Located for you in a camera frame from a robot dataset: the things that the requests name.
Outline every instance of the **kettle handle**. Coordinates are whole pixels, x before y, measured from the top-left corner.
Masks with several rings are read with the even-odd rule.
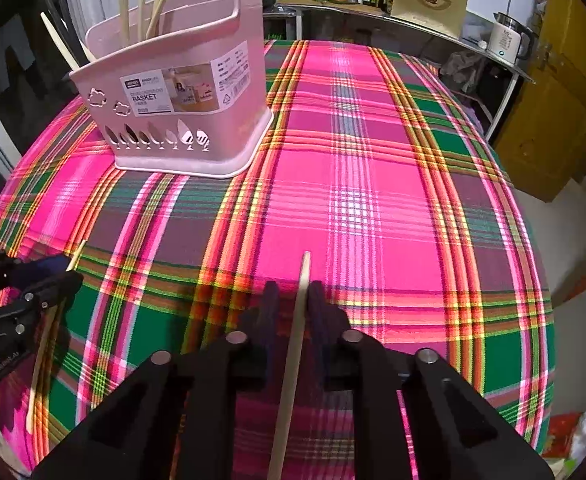
[[[528,45],[526,46],[526,51],[524,54],[518,54],[517,59],[528,59],[533,53],[533,46],[535,44],[535,38],[537,37],[537,34],[535,34],[530,28],[524,27],[523,25],[518,30],[518,33],[524,34],[528,37]]]

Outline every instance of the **table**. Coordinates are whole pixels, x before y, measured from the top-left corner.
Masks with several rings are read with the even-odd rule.
[[[359,45],[265,45],[275,115],[229,180],[121,171],[78,99],[0,196],[0,248],[72,253],[84,284],[58,310],[25,431],[33,361],[4,381],[4,437],[28,467],[153,351],[193,351],[235,326],[266,280],[311,279],[388,348],[430,346],[540,449],[554,367],[550,294],[508,176],[425,63]],[[0,304],[4,301],[0,294]],[[286,319],[281,321],[285,340]],[[350,478],[350,396],[302,358],[284,478]],[[238,478],[265,478],[278,381],[242,396]]]
[[[278,6],[290,7],[291,9],[296,10],[296,40],[303,39],[302,17],[304,15],[304,10],[324,10],[329,12],[342,12],[345,14],[357,14],[359,16],[365,16],[368,18],[373,18],[375,20],[393,23],[401,27],[409,27],[415,30],[419,30],[421,32],[426,32],[427,34],[436,36],[437,38],[440,38],[442,40],[447,40],[451,43],[463,46],[465,49],[471,50],[476,54],[480,54],[481,56],[484,56],[486,59],[497,63],[502,68],[505,68],[511,74],[510,81],[508,82],[506,92],[504,93],[502,102],[500,103],[500,106],[495,112],[495,115],[492,117],[488,115],[490,120],[490,126],[489,129],[486,131],[486,134],[484,135],[484,138],[486,140],[490,140],[490,138],[495,133],[495,129],[497,128],[497,125],[500,122],[500,119],[502,118],[504,111],[506,110],[506,106],[508,105],[508,102],[510,101],[510,98],[513,95],[513,90],[515,89],[515,85],[518,82],[518,79],[521,77],[524,78],[525,81],[535,83],[531,76],[524,72],[519,66],[510,65],[509,63],[505,62],[504,59],[502,59],[501,57],[493,54],[490,50],[480,48],[479,46],[477,46],[477,44],[473,43],[472,41],[465,40],[464,38],[454,38],[453,36],[443,34],[442,32],[439,32],[438,30],[433,30],[432,28],[424,27],[423,25],[419,25],[418,23],[408,22],[406,20],[402,20],[401,18],[390,16],[387,13],[383,12],[381,9],[378,9],[377,7],[369,7],[363,4],[335,4],[332,2],[317,0],[279,0]]]

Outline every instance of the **basket base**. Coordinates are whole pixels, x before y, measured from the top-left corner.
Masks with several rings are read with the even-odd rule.
[[[151,156],[115,156],[115,167],[118,170],[152,171],[153,173],[173,173],[209,178],[231,178],[250,166],[257,153],[262,139],[271,123],[273,112],[266,107],[262,117],[253,130],[249,142],[244,149],[229,160],[221,162],[207,160],[189,160],[187,158],[165,158]]]

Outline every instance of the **label sticker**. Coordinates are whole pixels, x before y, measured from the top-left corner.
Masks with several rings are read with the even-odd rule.
[[[206,114],[226,110],[250,83],[246,41],[208,63],[121,77],[134,114]]]
[[[119,80],[137,117],[173,111],[162,70],[140,72]]]

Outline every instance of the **silver rivet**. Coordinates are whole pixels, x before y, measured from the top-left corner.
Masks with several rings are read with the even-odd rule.
[[[158,350],[151,355],[151,362],[158,366],[170,363],[170,352],[167,352],[166,350]]]
[[[249,337],[241,330],[233,330],[226,334],[226,340],[233,345],[241,345],[246,342]]]
[[[349,328],[348,330],[345,330],[344,333],[342,334],[342,339],[344,341],[349,342],[349,343],[359,343],[360,341],[362,341],[363,337],[364,337],[363,333],[361,333],[359,330],[355,330],[353,328]]]
[[[439,359],[438,353],[435,352],[432,348],[422,348],[422,350],[417,352],[417,357],[420,361],[424,361],[428,364],[433,364]]]

